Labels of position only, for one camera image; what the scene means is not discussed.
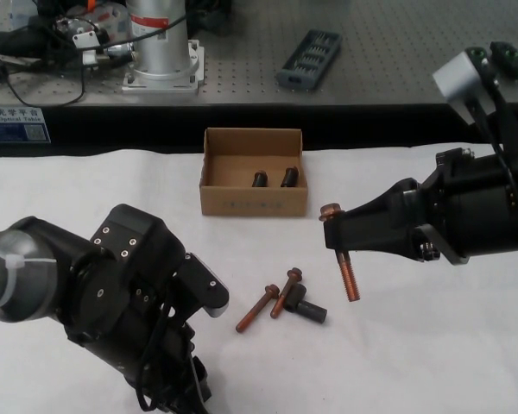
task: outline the blue label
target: blue label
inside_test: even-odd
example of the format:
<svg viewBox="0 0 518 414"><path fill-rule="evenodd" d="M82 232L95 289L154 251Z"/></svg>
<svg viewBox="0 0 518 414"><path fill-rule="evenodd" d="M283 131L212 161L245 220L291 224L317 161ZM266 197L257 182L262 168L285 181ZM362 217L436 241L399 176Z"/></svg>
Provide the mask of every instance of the blue label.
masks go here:
<svg viewBox="0 0 518 414"><path fill-rule="evenodd" d="M0 123L0 142L50 142L43 123Z"/></svg>

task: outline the screw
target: screw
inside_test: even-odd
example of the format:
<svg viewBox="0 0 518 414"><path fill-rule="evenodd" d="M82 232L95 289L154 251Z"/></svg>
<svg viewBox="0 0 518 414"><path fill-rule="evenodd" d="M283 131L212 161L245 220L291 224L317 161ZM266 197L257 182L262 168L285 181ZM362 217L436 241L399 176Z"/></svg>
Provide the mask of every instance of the screw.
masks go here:
<svg viewBox="0 0 518 414"><path fill-rule="evenodd" d="M270 312L270 317L276 319L280 316L282 309L284 309L284 302L286 301L286 296L290 292L290 289L293 285L303 280L301 274L301 270L297 267L294 267L293 269L287 271L287 282L284 285L284 288L282 289L282 292L275 303L275 307Z"/></svg>
<svg viewBox="0 0 518 414"><path fill-rule="evenodd" d="M267 306L270 299L278 298L278 294L280 293L280 289L278 289L277 285L268 285L265 286L265 294L262 295L262 298L256 303L256 305L251 308L248 314L243 317L238 325L236 325L236 332L241 334L243 333L254 321L254 319L259 315L259 312Z"/></svg>
<svg viewBox="0 0 518 414"><path fill-rule="evenodd" d="M321 222L332 220L335 216L341 214L342 212L343 211L341 207L337 203L324 205L320 208L319 220ZM342 279L344 280L347 298L350 302L359 300L361 295L359 294L357 282L355 281L355 274L353 273L353 267L351 266L349 252L336 250L336 259L338 260L339 270L342 273Z"/></svg>

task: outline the white table surface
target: white table surface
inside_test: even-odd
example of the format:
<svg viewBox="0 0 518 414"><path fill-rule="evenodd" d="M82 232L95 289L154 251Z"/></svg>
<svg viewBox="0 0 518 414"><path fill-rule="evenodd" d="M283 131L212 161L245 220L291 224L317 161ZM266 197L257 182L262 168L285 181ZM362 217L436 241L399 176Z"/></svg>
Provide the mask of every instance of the white table surface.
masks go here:
<svg viewBox="0 0 518 414"><path fill-rule="evenodd" d="M317 219L323 204L350 209L398 179L423 180L436 152L457 146L305 153L309 213L296 219L201 216L198 154L0 160L0 230L35 215L90 237L120 203L164 219L231 290L222 317L190 320L212 414L518 413L518 253L465 267L351 253L362 299L349 304ZM326 323L266 310L237 334L290 267L303 270ZM123 377L58 323L0 323L0 414L80 412L140 410Z"/></svg>

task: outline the open cardboard box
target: open cardboard box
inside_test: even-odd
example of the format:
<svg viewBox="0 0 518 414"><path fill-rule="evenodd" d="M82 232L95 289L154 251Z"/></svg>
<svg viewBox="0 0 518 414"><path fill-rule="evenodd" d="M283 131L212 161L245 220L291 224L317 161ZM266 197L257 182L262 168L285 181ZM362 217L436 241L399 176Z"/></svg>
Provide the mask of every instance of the open cardboard box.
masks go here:
<svg viewBox="0 0 518 414"><path fill-rule="evenodd" d="M307 181L299 129L208 128L199 183L206 216L304 216ZM281 188L286 169L297 166L298 184ZM267 187L252 187L257 171Z"/></svg>

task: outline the metal base plate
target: metal base plate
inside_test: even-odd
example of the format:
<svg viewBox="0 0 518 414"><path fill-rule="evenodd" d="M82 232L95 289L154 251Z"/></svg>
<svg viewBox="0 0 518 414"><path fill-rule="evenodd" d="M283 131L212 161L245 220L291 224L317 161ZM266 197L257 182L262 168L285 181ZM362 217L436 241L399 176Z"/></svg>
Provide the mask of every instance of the metal base plate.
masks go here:
<svg viewBox="0 0 518 414"><path fill-rule="evenodd" d="M9 29L8 4L0 5L0 30ZM311 28L340 33L341 50L315 91L281 88L275 75ZM518 0L235 0L225 32L199 32L205 83L184 104L444 104L432 74L451 58L492 41L518 48ZM78 105L180 105L176 96L124 94L125 73L87 73ZM518 103L518 83L500 81ZM80 91L76 73L19 73L11 82L35 104L64 103ZM5 84L0 104L18 104Z"/></svg>
<svg viewBox="0 0 518 414"><path fill-rule="evenodd" d="M123 81L123 92L134 94L197 94L199 85L202 85L205 80L205 49L199 45L199 41L189 41L188 51L190 53L190 59L194 62L195 72L192 72L191 75L169 80L153 80L144 78L137 72L127 72Z"/></svg>

